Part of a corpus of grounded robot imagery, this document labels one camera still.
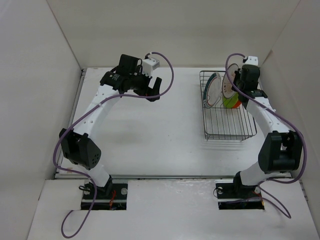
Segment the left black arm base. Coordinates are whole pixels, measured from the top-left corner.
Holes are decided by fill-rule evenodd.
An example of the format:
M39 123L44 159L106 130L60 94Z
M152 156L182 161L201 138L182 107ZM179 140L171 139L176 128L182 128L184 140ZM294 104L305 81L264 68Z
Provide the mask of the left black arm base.
M94 187L91 182L78 187L82 191L81 210L89 210L93 197ZM124 211L127 209L128 184L113 183L109 193L104 193L99 187L92 210Z

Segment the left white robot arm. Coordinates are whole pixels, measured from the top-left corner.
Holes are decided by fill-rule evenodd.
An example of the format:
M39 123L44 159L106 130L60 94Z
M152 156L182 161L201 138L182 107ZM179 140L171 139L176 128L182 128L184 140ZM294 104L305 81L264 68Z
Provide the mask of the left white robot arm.
M157 77L153 87L149 86L152 73L159 65L159 60L149 54L144 59L122 54L118 65L99 81L97 92L83 116L60 131L63 157L77 166L78 174L91 180L86 191L93 191L102 199L111 195L112 177L101 163L102 151L95 143L96 135L109 111L128 91L133 91L133 97L150 102L160 99L162 79Z

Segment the orange plate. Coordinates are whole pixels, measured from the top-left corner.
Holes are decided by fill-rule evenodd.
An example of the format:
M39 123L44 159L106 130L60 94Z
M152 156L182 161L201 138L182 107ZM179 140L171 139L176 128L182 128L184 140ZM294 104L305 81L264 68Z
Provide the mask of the orange plate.
M232 107L232 109L238 108L242 103L238 100L235 105Z

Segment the sunburst patterned white plate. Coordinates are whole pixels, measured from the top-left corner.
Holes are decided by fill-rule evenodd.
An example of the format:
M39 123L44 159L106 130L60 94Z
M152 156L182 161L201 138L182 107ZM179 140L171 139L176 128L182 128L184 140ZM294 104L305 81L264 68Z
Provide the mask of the sunburst patterned white plate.
M232 63L223 76L222 80L222 95L226 99L232 98L237 92L233 90L233 85L231 82L234 82L236 76L235 71L237 71L239 66L236 63Z

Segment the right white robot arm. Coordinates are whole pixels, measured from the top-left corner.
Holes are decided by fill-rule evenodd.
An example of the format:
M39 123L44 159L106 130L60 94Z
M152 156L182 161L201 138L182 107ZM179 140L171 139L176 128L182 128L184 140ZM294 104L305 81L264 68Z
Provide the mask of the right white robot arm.
M253 116L265 137L257 162L238 172L233 178L232 193L237 197L243 197L259 182L278 173L297 170L303 143L298 133L275 115L267 94L258 89L260 68L244 64L234 73L233 83L239 90L238 99Z

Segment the green plate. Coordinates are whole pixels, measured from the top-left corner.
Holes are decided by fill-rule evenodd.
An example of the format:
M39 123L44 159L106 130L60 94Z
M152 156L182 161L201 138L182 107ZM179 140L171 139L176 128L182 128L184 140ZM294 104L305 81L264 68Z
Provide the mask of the green plate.
M222 97L222 104L227 109L232 109L232 107L236 104L238 99L238 93L235 93L231 98Z

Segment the teal rimmed white plate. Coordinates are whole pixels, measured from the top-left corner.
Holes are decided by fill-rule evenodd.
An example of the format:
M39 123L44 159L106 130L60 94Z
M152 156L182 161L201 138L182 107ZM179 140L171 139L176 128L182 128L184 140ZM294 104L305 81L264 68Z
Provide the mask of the teal rimmed white plate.
M206 109L215 106L222 90L222 79L218 72L214 72L207 80L203 90L203 105Z

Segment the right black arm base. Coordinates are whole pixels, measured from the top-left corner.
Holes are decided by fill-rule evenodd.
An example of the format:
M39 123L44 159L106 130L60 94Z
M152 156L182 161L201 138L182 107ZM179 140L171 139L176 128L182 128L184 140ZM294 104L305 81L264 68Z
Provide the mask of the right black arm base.
M219 210L264 210L261 192L257 186L236 189L232 182L217 182L213 194L218 199Z

